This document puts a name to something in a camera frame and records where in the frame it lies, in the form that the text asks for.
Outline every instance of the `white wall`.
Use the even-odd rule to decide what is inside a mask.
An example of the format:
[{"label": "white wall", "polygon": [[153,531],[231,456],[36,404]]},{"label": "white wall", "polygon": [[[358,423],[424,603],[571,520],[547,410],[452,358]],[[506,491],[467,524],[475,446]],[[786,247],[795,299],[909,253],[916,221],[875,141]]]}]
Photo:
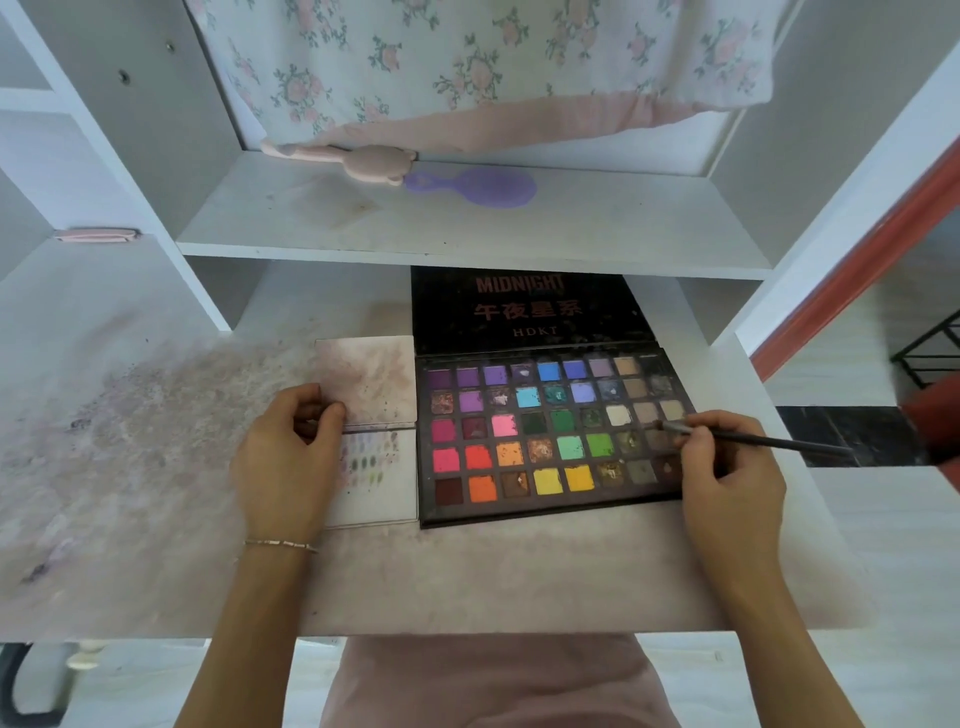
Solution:
[{"label": "white wall", "polygon": [[958,37],[955,0],[806,1],[774,100],[746,113],[712,176],[777,265],[737,329],[747,352],[960,135]]}]

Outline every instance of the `left hand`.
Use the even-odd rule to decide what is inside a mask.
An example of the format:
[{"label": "left hand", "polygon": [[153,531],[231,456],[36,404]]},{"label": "left hand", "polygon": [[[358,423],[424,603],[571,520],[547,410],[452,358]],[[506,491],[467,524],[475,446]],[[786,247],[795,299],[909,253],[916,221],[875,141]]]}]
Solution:
[{"label": "left hand", "polygon": [[324,529],[346,415],[341,402],[324,407],[319,384],[302,384],[253,421],[230,462],[248,538],[310,544]]}]

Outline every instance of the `pink shirt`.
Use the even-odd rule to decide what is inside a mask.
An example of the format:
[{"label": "pink shirt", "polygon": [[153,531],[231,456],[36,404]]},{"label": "pink shirt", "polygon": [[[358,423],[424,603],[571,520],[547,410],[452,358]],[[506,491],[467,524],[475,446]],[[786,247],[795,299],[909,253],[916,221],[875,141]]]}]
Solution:
[{"label": "pink shirt", "polygon": [[351,637],[323,728],[679,728],[633,635]]}]

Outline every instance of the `desk surface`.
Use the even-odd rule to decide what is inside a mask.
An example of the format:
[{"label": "desk surface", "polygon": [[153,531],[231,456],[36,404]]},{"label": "desk surface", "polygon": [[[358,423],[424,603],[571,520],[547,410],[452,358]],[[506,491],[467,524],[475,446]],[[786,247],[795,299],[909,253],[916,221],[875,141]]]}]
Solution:
[{"label": "desk surface", "polygon": [[[0,285],[0,639],[208,636],[240,550],[227,462],[314,341],[409,333],[409,269],[280,261],[218,334],[146,239],[45,243]],[[629,279],[698,409],[785,428],[735,338],[709,347],[674,279]],[[809,627],[873,605],[796,453],[781,559]],[[328,532],[302,633],[725,627],[684,534],[654,503],[420,531]]]}]

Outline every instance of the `shelf board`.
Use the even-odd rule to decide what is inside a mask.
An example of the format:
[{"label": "shelf board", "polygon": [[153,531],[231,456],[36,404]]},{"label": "shelf board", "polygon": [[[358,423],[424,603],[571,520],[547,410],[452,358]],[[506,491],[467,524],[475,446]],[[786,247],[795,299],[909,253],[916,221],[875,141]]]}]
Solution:
[{"label": "shelf board", "polygon": [[[452,178],[466,165],[418,162]],[[180,235],[185,255],[765,279],[770,264],[703,178],[524,169],[538,193],[490,209],[363,184],[338,164],[247,152]]]},{"label": "shelf board", "polygon": [[49,88],[0,88],[0,110],[63,112],[63,103]]}]

